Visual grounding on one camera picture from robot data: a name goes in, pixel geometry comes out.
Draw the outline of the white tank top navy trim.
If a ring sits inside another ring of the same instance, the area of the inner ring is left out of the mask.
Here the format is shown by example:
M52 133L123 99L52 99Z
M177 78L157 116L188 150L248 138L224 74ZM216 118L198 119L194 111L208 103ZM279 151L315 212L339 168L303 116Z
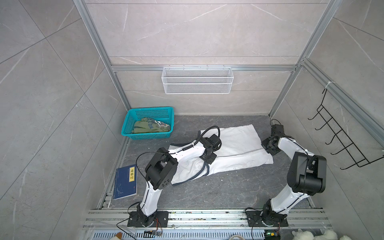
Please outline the white tank top navy trim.
M262 141L253 125L224 128L220 131L222 147L215 152L217 157L214 162L207 164L199 157L180 161L171 181L173 186L203 176L274 163L272 155L262 147Z

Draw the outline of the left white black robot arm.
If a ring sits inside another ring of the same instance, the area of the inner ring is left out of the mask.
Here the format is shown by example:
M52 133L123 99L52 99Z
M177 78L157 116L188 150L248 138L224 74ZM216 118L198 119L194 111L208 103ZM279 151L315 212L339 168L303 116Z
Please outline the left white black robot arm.
M155 216L161 192L171 183L179 162L200 158L203 167L208 167L216 159L215 152L221 145L220 136L213 134L209 138L199 136L192 143L173 150L158 149L145 169L147 187L143 201L138 207L138 215L142 221Z

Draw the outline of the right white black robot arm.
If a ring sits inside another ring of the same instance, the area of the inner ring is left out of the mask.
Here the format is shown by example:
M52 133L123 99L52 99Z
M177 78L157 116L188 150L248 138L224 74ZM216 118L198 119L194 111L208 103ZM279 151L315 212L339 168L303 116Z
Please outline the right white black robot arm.
M301 200L326 188L327 160L306 150L295 139L284 133L284 126L271 126L271 136L262 141L263 148L272 156L284 152L291 165L287 173L287 184L280 193L269 199L261 212L265 226L282 223L289 211Z

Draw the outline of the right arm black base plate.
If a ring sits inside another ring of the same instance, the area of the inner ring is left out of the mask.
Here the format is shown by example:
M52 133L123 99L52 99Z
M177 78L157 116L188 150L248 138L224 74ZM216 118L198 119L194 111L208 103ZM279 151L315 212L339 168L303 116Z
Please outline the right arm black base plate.
M245 211L249 227L288 227L286 214L275 212L264 213L263 211Z

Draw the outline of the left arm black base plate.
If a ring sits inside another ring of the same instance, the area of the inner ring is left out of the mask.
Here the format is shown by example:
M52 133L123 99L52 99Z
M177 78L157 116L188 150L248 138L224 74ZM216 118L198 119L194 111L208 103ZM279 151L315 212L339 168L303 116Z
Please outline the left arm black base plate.
M128 218L127 227L146 228L146 227L167 227L169 221L169 212L156 211L149 217L141 212L131 212Z

